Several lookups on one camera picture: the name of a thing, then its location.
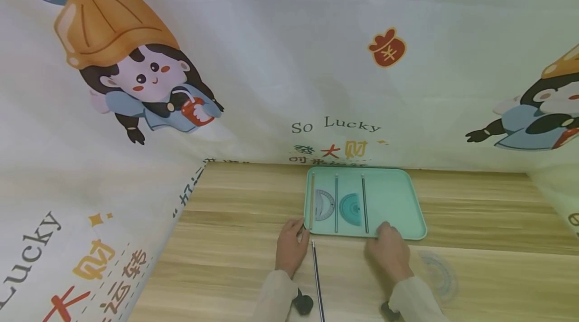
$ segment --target printed backdrop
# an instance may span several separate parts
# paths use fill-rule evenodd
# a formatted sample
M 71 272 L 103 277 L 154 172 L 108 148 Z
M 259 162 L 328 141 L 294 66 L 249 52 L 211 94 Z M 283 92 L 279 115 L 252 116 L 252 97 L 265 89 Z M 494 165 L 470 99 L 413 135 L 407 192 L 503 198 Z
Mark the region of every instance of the printed backdrop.
M 527 172 L 579 233 L 578 10 L 0 0 L 1 321 L 125 321 L 207 162 Z

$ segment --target orange hat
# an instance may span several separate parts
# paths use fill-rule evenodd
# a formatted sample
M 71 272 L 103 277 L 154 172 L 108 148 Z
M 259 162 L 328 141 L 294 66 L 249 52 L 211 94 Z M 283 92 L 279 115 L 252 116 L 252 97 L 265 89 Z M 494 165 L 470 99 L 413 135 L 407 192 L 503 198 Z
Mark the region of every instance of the orange hat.
M 175 36 L 143 0 L 68 0 L 54 31 L 66 62 L 79 70 L 112 66 L 144 44 L 179 49 Z
M 552 78 L 579 72 L 579 44 L 547 66 L 541 78 Z

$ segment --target semicircle protractor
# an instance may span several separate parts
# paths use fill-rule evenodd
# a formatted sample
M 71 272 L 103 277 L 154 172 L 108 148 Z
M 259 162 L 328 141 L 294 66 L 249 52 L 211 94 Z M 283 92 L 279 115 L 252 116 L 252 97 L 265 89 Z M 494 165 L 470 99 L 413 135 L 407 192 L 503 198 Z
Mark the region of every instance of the semicircle protractor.
M 334 197 L 326 190 L 316 189 L 316 221 L 321 222 L 329 218 L 336 207 Z
M 339 208 L 340 215 L 342 215 L 342 218 L 344 218 L 346 222 L 352 224 L 353 226 L 361 225 L 358 194 L 352 193 L 344 196 L 340 201 Z

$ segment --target mint green tray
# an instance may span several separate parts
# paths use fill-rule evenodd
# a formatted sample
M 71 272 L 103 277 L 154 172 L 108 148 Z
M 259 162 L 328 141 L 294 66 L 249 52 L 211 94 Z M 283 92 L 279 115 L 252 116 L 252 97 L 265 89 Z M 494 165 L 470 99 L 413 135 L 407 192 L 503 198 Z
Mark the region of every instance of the mint green tray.
M 426 223 L 405 171 L 324 166 L 308 171 L 304 224 L 312 234 L 376 238 L 377 227 L 385 221 L 404 239 L 418 241 L 426 237 Z

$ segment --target metal rod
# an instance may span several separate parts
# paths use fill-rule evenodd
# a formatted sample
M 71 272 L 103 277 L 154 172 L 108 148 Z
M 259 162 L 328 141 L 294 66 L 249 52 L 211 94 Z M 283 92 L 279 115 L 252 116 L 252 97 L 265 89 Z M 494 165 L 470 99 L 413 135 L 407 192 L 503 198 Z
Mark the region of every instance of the metal rod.
M 312 173 L 312 185 L 310 185 L 310 231 L 314 227 L 314 183 L 316 181 L 316 173 Z
M 316 243 L 312 240 L 312 254 L 314 256 L 314 276 L 316 278 L 316 292 L 318 294 L 318 306 L 320 307 L 320 322 L 325 322 L 324 304 L 322 303 L 322 289 L 320 287 L 320 273 L 318 273 L 318 257 L 316 254 Z
M 368 207 L 366 206 L 366 180 L 362 174 L 362 200 L 363 200 L 363 222 L 368 234 Z
M 334 232 L 335 232 L 335 233 L 338 233 L 338 209 L 339 209 L 339 206 L 340 206 L 340 205 L 338 205 L 339 200 L 340 200 L 340 199 L 338 199 L 338 174 L 336 174 L 336 197 L 334 198 L 334 203 L 336 203 L 336 205 L 334 205 L 335 210 L 336 210 L 336 211 L 334 212 L 334 213 L 335 213 L 335 218 L 336 218 L 336 223 L 334 224 Z

